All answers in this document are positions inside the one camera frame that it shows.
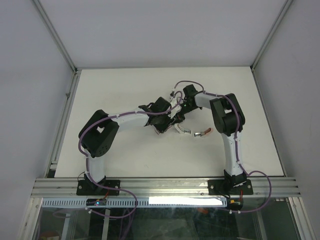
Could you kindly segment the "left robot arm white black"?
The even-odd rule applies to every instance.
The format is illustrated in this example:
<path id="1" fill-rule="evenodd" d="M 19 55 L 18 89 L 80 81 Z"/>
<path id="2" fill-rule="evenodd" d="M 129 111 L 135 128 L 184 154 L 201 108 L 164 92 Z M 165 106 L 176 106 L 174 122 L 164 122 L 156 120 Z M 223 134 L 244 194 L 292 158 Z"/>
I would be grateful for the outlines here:
<path id="1" fill-rule="evenodd" d="M 118 196 L 121 182 L 107 179 L 102 158 L 110 150 L 116 135 L 146 126 L 153 126 L 159 133 L 164 133 L 177 119 L 176 115 L 181 111 L 180 101 L 180 97 L 173 97 L 171 101 L 159 97 L 148 105 L 113 115 L 97 110 L 78 134 L 78 149 L 86 160 L 84 178 L 78 181 L 77 195 Z"/>

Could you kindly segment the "pink stapler top cover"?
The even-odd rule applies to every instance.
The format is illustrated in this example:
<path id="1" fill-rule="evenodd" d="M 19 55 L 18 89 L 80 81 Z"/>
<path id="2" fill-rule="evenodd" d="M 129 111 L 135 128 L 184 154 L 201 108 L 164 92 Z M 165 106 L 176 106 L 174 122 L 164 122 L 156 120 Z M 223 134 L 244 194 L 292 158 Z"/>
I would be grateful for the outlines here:
<path id="1" fill-rule="evenodd" d="M 213 131 L 213 129 L 212 129 L 211 127 L 209 127 L 209 128 L 207 128 L 206 130 L 204 130 L 204 131 L 195 132 L 195 133 L 193 134 L 193 136 L 194 136 L 195 138 L 198 138 L 198 137 L 201 138 L 201 137 L 204 137 L 204 136 L 209 135 L 212 131 Z"/>

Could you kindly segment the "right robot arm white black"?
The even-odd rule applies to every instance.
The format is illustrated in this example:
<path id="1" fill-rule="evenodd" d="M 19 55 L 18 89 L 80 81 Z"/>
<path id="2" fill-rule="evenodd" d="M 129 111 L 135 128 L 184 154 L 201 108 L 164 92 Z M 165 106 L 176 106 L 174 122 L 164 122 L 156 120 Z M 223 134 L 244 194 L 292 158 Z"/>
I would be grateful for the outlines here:
<path id="1" fill-rule="evenodd" d="M 198 108 L 211 110 L 213 123 L 222 136 L 225 168 L 224 180 L 213 189 L 222 195 L 234 194 L 247 183 L 241 150 L 244 113 L 234 93 L 227 95 L 198 91 L 190 84 L 183 88 L 184 98 L 180 113 L 186 114 Z"/>

